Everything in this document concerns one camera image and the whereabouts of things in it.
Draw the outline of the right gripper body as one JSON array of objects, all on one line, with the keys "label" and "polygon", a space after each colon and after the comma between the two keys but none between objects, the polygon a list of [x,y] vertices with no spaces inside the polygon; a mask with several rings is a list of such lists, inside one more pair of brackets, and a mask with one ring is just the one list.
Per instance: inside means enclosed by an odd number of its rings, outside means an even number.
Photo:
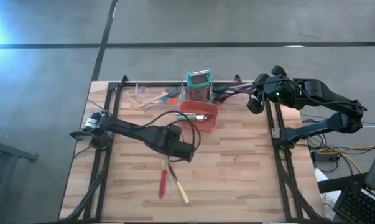
[{"label": "right gripper body", "polygon": [[262,113],[264,110],[263,102],[270,100],[273,103],[280,103],[289,108],[297,108],[295,100],[295,86],[287,77],[285,70],[276,65],[272,71],[272,76],[257,85],[263,84],[263,91],[260,95],[249,94],[251,101],[247,102],[246,107],[253,114]]}]

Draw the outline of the clear plastic container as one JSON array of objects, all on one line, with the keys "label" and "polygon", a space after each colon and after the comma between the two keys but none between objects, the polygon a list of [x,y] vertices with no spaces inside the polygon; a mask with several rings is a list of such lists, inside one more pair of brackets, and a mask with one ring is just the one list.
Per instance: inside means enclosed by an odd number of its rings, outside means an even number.
[{"label": "clear plastic container", "polygon": [[247,95],[248,95],[248,102],[250,102],[250,101],[251,101],[251,97],[250,97],[250,95],[249,95],[249,94],[250,94],[250,93],[248,93],[248,94],[247,94]]},{"label": "clear plastic container", "polygon": [[180,90],[180,94],[174,97],[179,99],[179,102],[183,98],[183,91],[185,87],[182,82],[137,82],[134,86],[134,95],[133,100],[131,103],[132,108],[142,103],[143,101],[148,100],[149,98],[153,98],[157,95],[160,95],[165,89],[167,88],[178,88]]}]

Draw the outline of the orange mini spatula clear handle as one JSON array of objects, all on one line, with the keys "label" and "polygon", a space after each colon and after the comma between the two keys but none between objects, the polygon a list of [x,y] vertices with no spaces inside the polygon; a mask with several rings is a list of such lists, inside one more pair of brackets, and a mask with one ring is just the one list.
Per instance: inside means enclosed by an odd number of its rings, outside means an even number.
[{"label": "orange mini spatula clear handle", "polygon": [[179,99],[177,97],[172,97],[172,98],[168,98],[166,103],[155,103],[155,102],[156,101],[149,103],[148,105],[144,106],[144,108],[150,108],[152,106],[175,104],[179,102]]}]

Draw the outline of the black solid spoon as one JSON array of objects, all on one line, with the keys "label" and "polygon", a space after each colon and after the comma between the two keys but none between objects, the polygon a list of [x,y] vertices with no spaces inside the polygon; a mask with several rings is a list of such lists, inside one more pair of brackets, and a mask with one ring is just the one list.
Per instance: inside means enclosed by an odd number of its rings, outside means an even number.
[{"label": "black solid spoon", "polygon": [[215,94],[212,102],[213,103],[224,103],[224,101],[228,98],[228,96],[229,96],[228,93]]}]

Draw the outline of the grey spatula wooden handle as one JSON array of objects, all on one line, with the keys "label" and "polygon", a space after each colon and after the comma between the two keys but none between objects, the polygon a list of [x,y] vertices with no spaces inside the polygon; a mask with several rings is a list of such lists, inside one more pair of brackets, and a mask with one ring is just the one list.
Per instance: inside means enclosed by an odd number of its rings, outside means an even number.
[{"label": "grey spatula wooden handle", "polygon": [[139,108],[142,108],[146,105],[148,105],[149,103],[152,103],[154,101],[157,101],[159,100],[161,97],[163,96],[168,96],[168,97],[174,97],[174,96],[177,96],[180,94],[180,90],[178,88],[167,88],[165,89],[160,95],[157,95],[153,98],[149,98],[148,100],[146,101],[143,101],[142,103],[139,103],[135,109],[139,109]]}]

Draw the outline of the black power box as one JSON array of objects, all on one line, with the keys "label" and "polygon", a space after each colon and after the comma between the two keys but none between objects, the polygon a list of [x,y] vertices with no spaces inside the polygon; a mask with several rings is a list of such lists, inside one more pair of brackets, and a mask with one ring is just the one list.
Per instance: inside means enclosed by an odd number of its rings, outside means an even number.
[{"label": "black power box", "polygon": [[320,154],[317,151],[310,152],[313,162],[332,162],[340,159],[339,154]]}]

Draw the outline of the orange plastic bin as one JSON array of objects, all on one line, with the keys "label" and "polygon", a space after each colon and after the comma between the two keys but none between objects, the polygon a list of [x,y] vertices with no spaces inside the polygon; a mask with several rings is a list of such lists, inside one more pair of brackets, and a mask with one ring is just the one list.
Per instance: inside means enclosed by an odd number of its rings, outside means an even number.
[{"label": "orange plastic bin", "polygon": [[194,125],[200,131],[212,131],[217,127],[219,108],[213,103],[184,100],[182,101],[179,110],[184,114],[195,113],[197,115],[208,115],[208,119],[204,119],[203,121],[193,121]]}]

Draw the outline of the black keyboard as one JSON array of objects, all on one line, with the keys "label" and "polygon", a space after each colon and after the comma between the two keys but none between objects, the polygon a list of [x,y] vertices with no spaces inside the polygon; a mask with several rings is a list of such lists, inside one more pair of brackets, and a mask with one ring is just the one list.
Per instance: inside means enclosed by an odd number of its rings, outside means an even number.
[{"label": "black keyboard", "polygon": [[355,224],[375,224],[375,194],[356,182],[341,191],[333,211]]}]

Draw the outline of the white paper sheet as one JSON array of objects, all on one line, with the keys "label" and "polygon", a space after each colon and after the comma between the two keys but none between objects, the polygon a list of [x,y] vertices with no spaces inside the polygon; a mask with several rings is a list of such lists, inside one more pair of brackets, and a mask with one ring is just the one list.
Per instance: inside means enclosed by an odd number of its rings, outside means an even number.
[{"label": "white paper sheet", "polygon": [[[315,177],[318,183],[320,181],[328,180],[328,177],[319,168],[315,168]],[[333,207],[335,206],[340,194],[340,190],[320,194],[325,215],[330,220],[335,218],[336,212],[333,211]]]}]

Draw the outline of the grey spoon blue-grey handle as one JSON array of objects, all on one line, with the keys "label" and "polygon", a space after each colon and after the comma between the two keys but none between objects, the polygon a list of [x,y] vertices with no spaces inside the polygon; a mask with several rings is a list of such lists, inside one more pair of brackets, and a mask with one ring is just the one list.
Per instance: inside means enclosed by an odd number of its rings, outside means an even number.
[{"label": "grey spoon blue-grey handle", "polygon": [[254,91],[257,85],[254,82],[245,83],[237,86],[227,86],[227,85],[216,85],[212,88],[213,93],[226,93],[227,91],[232,93],[245,93],[248,94]]}]

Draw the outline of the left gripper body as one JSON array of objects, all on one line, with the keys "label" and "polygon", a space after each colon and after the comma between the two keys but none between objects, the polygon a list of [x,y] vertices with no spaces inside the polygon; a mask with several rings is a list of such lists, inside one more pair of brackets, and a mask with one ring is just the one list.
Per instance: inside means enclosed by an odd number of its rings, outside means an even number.
[{"label": "left gripper body", "polygon": [[172,141],[167,146],[168,155],[190,162],[193,158],[195,147],[183,141]]}]

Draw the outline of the green-handled table knife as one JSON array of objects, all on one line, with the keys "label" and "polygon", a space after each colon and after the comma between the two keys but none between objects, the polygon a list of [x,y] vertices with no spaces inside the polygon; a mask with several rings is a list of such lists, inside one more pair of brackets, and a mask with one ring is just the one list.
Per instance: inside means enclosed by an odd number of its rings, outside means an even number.
[{"label": "green-handled table knife", "polygon": [[214,118],[214,116],[211,114],[180,115],[177,117],[177,121],[207,121],[212,118]]}]

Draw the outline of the yellow-handled table knife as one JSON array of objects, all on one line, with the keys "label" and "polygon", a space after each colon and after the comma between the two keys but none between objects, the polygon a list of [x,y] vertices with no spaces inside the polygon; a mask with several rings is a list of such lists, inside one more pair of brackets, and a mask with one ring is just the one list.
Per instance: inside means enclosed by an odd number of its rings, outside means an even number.
[{"label": "yellow-handled table knife", "polygon": [[180,192],[180,194],[181,194],[181,196],[182,196],[182,198],[183,198],[184,203],[185,203],[185,204],[189,204],[190,201],[189,201],[189,199],[188,199],[188,197],[187,197],[187,195],[186,195],[184,189],[182,188],[182,185],[181,185],[180,182],[178,181],[178,178],[177,178],[177,176],[176,176],[176,174],[175,174],[175,172],[174,172],[172,166],[170,165],[170,163],[168,163],[168,170],[169,170],[169,172],[171,173],[172,178],[173,178],[174,182],[175,182],[176,185],[177,185],[177,188],[178,188],[178,190],[179,190],[179,192]]}]

